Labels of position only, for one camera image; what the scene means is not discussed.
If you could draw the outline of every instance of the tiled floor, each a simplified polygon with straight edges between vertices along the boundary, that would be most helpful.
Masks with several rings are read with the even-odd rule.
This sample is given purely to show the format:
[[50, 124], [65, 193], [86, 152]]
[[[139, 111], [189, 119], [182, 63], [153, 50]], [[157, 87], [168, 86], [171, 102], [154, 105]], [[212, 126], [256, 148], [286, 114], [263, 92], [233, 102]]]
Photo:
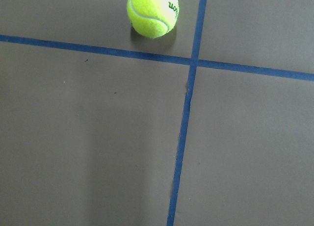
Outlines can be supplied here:
[[314, 0], [179, 2], [0, 0], [0, 225], [313, 225]]

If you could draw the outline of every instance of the tennis ball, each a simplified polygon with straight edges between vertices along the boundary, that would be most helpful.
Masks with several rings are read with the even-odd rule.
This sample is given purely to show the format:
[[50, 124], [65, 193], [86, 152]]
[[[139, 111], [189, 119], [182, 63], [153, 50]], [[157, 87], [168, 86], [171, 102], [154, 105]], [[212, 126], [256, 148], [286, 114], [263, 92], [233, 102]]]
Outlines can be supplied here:
[[173, 29], [179, 3], [178, 0], [128, 0], [127, 12], [133, 28], [154, 39]]

